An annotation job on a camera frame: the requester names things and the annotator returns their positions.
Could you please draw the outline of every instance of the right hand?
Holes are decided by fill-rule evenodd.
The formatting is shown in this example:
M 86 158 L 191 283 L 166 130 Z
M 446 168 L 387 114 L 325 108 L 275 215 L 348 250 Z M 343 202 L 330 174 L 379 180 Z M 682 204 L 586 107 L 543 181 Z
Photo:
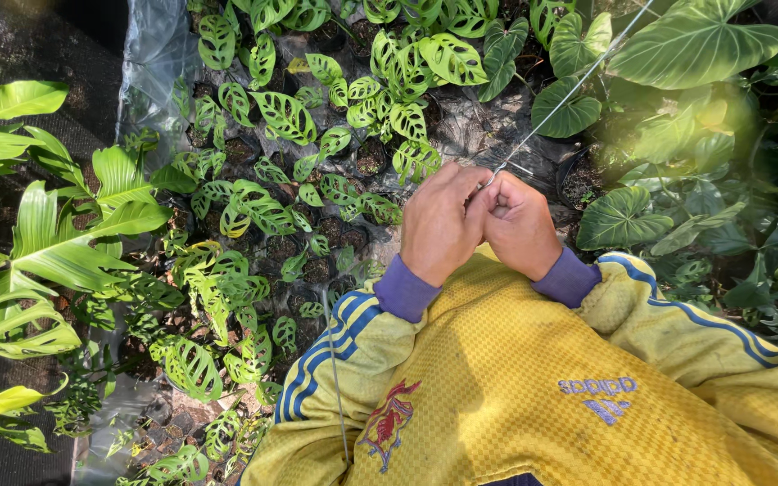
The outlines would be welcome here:
M 502 171 L 479 198 L 489 207 L 483 233 L 497 258 L 534 282 L 545 278 L 563 252 L 546 196 Z

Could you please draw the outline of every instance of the metal wire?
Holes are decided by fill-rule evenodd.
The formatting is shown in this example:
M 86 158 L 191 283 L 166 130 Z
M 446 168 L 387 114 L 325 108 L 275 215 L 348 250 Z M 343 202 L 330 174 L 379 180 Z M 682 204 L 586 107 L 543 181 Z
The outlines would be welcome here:
M 344 460 L 350 467 L 350 452 L 347 449 L 347 429 L 344 428 L 344 409 L 340 406 L 340 387 L 338 386 L 338 369 L 335 367 L 335 343 L 332 341 L 332 320 L 330 319 L 330 305 L 326 298 L 326 289 L 322 292 L 323 316 L 326 317 L 326 337 L 330 342 L 330 356 L 332 357 L 332 375 L 335 376 L 335 396 L 338 397 L 338 419 L 340 420 L 340 436 L 344 441 Z
M 488 183 L 482 186 L 483 188 L 486 188 L 491 185 L 491 182 L 494 181 L 494 178 L 497 176 L 497 173 L 502 171 L 506 168 L 507 164 L 511 163 L 514 167 L 518 167 L 517 164 L 512 163 L 509 161 L 510 158 L 512 158 L 513 155 L 524 145 L 527 143 L 527 140 L 529 140 L 540 128 L 542 128 L 543 125 L 546 124 L 546 121 L 548 121 L 548 118 L 552 117 L 556 113 L 556 111 L 560 108 L 560 106 L 563 106 L 564 103 L 578 90 L 578 87 L 581 86 L 582 83 L 587 81 L 587 78 L 589 78 L 590 74 L 596 70 L 596 68 L 599 67 L 599 63 L 602 62 L 603 59 L 605 59 L 605 56 L 607 56 L 613 48 L 617 46 L 622 40 L 623 37 L 626 36 L 626 33 L 629 32 L 629 30 L 632 28 L 633 25 L 635 25 L 635 22 L 638 21 L 639 18 L 644 14 L 645 11 L 647 11 L 647 7 L 649 7 L 651 4 L 654 3 L 654 0 L 647 0 L 647 3 L 644 4 L 641 10 L 638 10 L 638 14 L 635 16 L 635 18 L 632 19 L 632 22 L 629 23 L 629 25 L 626 26 L 626 28 L 623 29 L 623 31 L 620 33 L 620 36 L 617 36 L 614 40 L 611 40 L 611 44 L 609 44 L 609 47 L 605 50 L 605 52 L 602 53 L 602 55 L 599 56 L 599 59 L 597 59 L 596 62 L 593 63 L 593 66 L 590 67 L 590 69 L 587 71 L 587 73 L 581 78 L 581 80 L 578 81 L 578 84 L 573 87 L 568 94 L 566 94 L 565 98 L 561 99 L 559 103 L 554 106 L 554 109 L 551 110 L 550 113 L 548 113 L 548 116 L 542 119 L 541 122 L 539 122 L 539 125 L 536 126 L 536 128 L 533 129 L 526 137 L 524 137 L 524 140 L 521 140 L 521 143 L 518 144 L 515 149 L 512 150 L 512 152 L 509 154 L 508 157 L 506 157 L 506 160 L 503 161 L 500 166 L 497 167 L 497 169 L 494 170 L 494 173 L 491 175 L 491 178 L 489 179 Z

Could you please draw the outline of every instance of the red emblem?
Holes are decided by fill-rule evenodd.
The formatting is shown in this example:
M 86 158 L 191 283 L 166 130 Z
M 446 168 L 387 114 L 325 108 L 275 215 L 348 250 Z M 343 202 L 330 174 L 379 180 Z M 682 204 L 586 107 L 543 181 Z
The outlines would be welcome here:
M 386 395 L 385 405 L 371 413 L 368 419 L 368 428 L 365 430 L 365 438 L 356 444 L 368 444 L 371 450 L 368 456 L 380 454 L 383 460 L 383 467 L 380 472 L 389 469 L 389 456 L 393 449 L 401 446 L 401 429 L 407 426 L 410 419 L 413 418 L 413 405 L 408 401 L 398 399 L 399 395 L 409 395 L 414 392 L 422 381 L 405 386 L 405 380 L 395 385 L 389 394 Z

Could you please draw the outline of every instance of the left hand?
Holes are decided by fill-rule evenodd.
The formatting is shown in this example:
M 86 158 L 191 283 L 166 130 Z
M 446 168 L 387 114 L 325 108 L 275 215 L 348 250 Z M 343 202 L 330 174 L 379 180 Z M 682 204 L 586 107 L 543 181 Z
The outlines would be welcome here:
M 401 226 L 401 261 L 428 285 L 439 287 L 473 255 L 482 240 L 489 202 L 476 198 L 476 184 L 491 171 L 447 162 L 407 202 Z

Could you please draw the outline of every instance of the yellow track jacket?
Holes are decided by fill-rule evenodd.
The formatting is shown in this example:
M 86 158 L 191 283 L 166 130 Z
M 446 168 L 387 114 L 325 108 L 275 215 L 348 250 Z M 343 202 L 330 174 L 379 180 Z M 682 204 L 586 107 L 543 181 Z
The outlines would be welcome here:
M 535 293 L 485 245 L 422 321 L 373 281 L 289 371 L 246 486 L 778 486 L 778 348 L 669 302 L 611 252 L 578 309 Z

